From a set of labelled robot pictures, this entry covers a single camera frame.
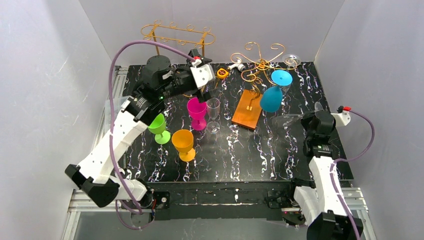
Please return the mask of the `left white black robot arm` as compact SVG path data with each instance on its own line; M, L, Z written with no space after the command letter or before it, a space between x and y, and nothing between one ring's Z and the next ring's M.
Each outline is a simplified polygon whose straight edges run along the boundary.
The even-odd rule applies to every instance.
M210 99L201 89L215 80L212 60L192 49L185 65L173 67L168 57L150 57L141 68L140 79L121 105L112 127L96 147L78 164L69 164L65 174L98 207L119 200L141 203L152 189L141 179L125 179L112 171L134 140L165 110L165 100L186 93L201 101Z

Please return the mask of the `blue plastic wine glass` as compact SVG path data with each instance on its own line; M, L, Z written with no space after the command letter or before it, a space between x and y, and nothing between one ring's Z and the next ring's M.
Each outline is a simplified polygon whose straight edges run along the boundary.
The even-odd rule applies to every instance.
M279 110L283 98L293 82L293 77L286 70L275 70L271 73L271 80L274 85L263 93L259 103L262 110L268 113Z

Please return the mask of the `orange plastic wine glass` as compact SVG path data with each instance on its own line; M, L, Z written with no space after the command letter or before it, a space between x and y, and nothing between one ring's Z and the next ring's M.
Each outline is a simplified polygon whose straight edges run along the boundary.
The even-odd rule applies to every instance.
M179 158L184 162L192 161L196 152L194 150L194 135L187 129L176 131L171 137L171 143L178 151Z

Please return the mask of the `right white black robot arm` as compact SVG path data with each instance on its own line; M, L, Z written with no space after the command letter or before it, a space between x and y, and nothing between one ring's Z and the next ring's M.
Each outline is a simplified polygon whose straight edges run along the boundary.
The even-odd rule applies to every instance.
M336 127L351 121L348 107L338 113L324 110L300 118L306 131L303 153L312 181L294 182L293 200L299 205L307 226L308 240L359 240L363 224L349 209L338 180L337 161L329 143Z

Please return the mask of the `green plastic wine glass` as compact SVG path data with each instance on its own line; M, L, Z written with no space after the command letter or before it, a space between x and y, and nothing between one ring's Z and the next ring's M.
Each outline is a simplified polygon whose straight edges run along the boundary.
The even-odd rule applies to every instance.
M154 134L154 140L156 143L163 145L169 142L171 134L166 128L165 116L160 113L153 122L148 126L148 130Z

